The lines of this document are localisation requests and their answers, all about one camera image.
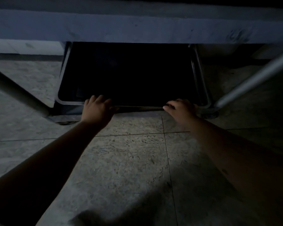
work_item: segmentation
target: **person's left hand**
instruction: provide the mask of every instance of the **person's left hand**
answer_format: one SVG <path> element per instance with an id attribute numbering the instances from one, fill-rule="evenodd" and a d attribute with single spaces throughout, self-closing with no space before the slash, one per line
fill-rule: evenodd
<path id="1" fill-rule="evenodd" d="M 116 110 L 111 99 L 105 100 L 103 95 L 98 98 L 93 95 L 85 101 L 81 122 L 99 125 L 102 129 L 110 122 Z"/>

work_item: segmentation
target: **metal pole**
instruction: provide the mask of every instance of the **metal pole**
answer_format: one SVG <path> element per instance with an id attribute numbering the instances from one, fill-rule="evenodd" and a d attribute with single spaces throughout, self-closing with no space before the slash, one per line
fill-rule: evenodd
<path id="1" fill-rule="evenodd" d="M 279 57 L 271 60 L 257 73 L 255 73 L 253 76 L 246 79 L 243 83 L 235 87 L 229 93 L 222 96 L 215 103 L 214 107 L 218 109 L 224 107 L 228 103 L 232 102 L 233 100 L 237 99 L 238 97 L 244 95 L 248 91 L 257 87 L 261 83 L 270 79 L 271 77 L 279 73 L 281 70 L 283 70 L 283 53 Z"/>
<path id="2" fill-rule="evenodd" d="M 0 72 L 0 91 L 22 102 L 26 106 L 37 111 L 41 116 L 49 115 L 50 107 L 45 105 L 35 96 L 20 87 L 17 83 L 9 79 Z"/>

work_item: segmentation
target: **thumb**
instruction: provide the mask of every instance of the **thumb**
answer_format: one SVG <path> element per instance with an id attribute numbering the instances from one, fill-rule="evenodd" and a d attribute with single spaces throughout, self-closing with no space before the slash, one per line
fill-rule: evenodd
<path id="1" fill-rule="evenodd" d="M 174 111 L 174 109 L 172 109 L 170 106 L 167 106 L 167 105 L 163 106 L 162 108 L 170 115 L 172 115 Z"/>

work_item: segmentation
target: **person's right arm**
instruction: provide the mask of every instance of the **person's right arm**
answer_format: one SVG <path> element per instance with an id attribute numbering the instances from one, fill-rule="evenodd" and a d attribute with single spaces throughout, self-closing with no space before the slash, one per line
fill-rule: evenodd
<path id="1" fill-rule="evenodd" d="M 283 156 L 196 116 L 186 100 L 164 106 L 185 126 L 227 180 L 266 213 L 268 223 L 283 225 Z"/>

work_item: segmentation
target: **black tray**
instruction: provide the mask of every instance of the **black tray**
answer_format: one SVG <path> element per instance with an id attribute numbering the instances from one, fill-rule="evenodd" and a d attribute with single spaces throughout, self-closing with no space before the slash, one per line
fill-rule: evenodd
<path id="1" fill-rule="evenodd" d="M 162 107 L 186 98 L 209 103 L 195 49 L 187 44 L 74 42 L 68 47 L 56 101 L 82 105 L 91 95 L 116 106 Z"/>

